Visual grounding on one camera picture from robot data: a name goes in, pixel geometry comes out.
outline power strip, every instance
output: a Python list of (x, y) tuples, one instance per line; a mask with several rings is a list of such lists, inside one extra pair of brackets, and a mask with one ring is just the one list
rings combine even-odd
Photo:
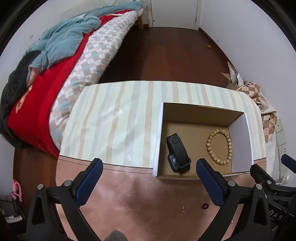
[(289, 179), (290, 170), (282, 164), (281, 157), (287, 153), (287, 141), (285, 131), (281, 123), (281, 119), (277, 119), (276, 123), (276, 144), (279, 154), (279, 184), (287, 184)]

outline red blanket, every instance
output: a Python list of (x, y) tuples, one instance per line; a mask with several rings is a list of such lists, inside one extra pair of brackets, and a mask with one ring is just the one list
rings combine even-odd
[[(101, 26), (113, 17), (112, 15), (101, 17)], [(64, 82), (83, 53), (92, 32), (84, 35), (74, 56), (58, 63), (36, 77), (24, 96), (15, 103), (7, 119), (8, 127), (20, 139), (55, 157), (59, 156), (59, 150), (54, 145), (49, 131), (50, 110)]]

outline white door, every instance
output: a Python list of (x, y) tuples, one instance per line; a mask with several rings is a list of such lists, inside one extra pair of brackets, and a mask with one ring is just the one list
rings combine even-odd
[(197, 0), (151, 0), (153, 27), (194, 29)]

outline pink rug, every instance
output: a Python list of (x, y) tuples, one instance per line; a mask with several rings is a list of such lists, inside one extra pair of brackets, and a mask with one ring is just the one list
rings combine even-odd
[[(89, 162), (59, 157), (56, 183), (73, 180)], [(259, 164), (263, 169), (266, 162)], [(81, 211), (102, 240), (114, 229), (123, 232), (129, 241), (192, 240), (200, 237), (209, 226), (219, 207), (215, 206), (200, 180), (164, 180), (152, 177), (152, 170), (104, 164), (104, 171), (86, 205)], [(249, 174), (228, 178), (241, 186), (252, 187)], [(202, 205), (208, 203), (208, 209)], [(228, 238), (238, 219), (239, 206)], [(60, 219), (68, 236), (76, 240), (61, 205)]]

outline door frame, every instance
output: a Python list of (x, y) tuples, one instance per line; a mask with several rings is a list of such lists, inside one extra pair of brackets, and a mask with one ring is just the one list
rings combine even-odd
[[(148, 16), (148, 26), (150, 28), (153, 27), (153, 13), (152, 13), (152, 3), (151, 0), (146, 0), (144, 1), (144, 5), (146, 5), (147, 8), (147, 16)], [(195, 20), (195, 25), (194, 29), (198, 30), (198, 28), (201, 25), (201, 17), (202, 17), (202, 0), (197, 0), (197, 6), (196, 6), (196, 20)]]

